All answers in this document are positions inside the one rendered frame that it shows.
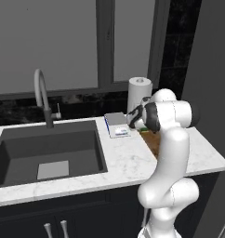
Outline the dark grey sink basin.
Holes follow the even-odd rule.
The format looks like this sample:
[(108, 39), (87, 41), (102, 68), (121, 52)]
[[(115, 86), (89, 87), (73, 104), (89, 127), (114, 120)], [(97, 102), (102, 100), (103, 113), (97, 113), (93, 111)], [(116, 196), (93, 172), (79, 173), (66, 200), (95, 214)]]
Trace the dark grey sink basin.
[(0, 188), (107, 171), (93, 120), (6, 128), (0, 136)]

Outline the brown wooden cutting board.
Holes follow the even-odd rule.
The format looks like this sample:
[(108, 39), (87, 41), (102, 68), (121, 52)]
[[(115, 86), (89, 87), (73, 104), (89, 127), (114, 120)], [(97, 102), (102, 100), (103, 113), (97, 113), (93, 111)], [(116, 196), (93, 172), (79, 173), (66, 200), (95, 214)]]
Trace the brown wooden cutting board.
[(144, 141), (155, 158), (158, 158), (161, 136), (159, 133), (153, 133), (152, 131), (140, 131), (139, 132)]

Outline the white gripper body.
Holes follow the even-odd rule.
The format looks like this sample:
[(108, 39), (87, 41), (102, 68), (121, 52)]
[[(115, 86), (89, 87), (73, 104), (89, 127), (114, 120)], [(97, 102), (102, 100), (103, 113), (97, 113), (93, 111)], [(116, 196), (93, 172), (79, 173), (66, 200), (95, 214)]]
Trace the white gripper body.
[(126, 123), (132, 129), (142, 129), (144, 127), (142, 121), (142, 111), (143, 107), (139, 105), (132, 112), (126, 115)]

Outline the grey curved tap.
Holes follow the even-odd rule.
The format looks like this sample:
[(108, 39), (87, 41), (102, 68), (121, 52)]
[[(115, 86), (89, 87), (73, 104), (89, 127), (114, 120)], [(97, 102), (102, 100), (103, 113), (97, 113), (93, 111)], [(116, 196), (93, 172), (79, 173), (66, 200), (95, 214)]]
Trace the grey curved tap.
[(49, 107), (45, 78), (43, 72), (40, 69), (35, 70), (33, 83), (36, 104), (38, 107), (43, 109), (46, 127), (53, 128), (54, 121), (61, 118), (61, 113), (60, 111), (53, 113)]

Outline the grey framed window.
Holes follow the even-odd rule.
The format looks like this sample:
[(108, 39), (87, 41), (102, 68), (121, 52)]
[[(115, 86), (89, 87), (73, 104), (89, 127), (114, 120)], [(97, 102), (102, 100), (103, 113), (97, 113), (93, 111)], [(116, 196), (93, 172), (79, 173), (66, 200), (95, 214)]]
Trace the grey framed window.
[(123, 91), (158, 80), (171, 0), (0, 0), (0, 99)]

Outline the dark cupboard door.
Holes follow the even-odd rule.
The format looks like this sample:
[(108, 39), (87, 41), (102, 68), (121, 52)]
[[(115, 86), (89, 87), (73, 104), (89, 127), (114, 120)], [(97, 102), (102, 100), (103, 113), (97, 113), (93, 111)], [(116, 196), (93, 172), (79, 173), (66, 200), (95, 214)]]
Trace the dark cupboard door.
[(56, 215), (59, 238), (62, 220), (69, 238), (138, 238), (139, 201), (134, 192), (109, 192), (104, 202), (70, 207)]
[(52, 215), (37, 215), (0, 221), (0, 238), (48, 238), (44, 225), (50, 223), (53, 238), (58, 238)]

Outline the white paper towel roll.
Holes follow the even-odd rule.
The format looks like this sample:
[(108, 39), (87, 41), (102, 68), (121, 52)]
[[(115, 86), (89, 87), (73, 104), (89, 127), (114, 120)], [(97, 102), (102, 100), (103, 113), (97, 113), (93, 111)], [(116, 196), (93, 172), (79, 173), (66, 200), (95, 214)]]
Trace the white paper towel roll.
[(127, 111), (132, 112), (143, 97), (152, 95), (152, 81), (145, 77), (132, 77), (128, 83)]

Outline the tall grey cabinet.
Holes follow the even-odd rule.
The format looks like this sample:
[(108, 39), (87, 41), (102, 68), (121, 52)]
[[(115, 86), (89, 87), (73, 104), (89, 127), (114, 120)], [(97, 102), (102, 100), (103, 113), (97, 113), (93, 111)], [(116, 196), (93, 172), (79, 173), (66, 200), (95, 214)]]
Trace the tall grey cabinet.
[[(225, 0), (202, 0), (182, 98), (201, 111), (199, 132), (225, 158)], [(225, 225), (225, 172), (219, 174), (194, 238), (218, 238)]]

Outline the grey flat box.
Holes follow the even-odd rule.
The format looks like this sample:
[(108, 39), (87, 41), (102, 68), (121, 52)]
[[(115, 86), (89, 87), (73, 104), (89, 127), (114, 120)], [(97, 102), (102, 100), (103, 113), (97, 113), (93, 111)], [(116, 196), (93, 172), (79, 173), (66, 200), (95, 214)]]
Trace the grey flat box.
[[(122, 112), (105, 113), (104, 120), (111, 139), (130, 137), (129, 126), (126, 123), (126, 117)], [(123, 136), (116, 136), (115, 129), (118, 127), (125, 127), (128, 130), (128, 134)]]

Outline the small white blue soap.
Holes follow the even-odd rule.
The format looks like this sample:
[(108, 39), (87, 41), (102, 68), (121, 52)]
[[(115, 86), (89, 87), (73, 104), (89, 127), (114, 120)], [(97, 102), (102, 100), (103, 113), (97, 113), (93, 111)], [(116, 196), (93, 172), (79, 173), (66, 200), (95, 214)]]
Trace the small white blue soap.
[(128, 134), (128, 130), (125, 127), (118, 127), (115, 129), (116, 136), (123, 136), (127, 134)]

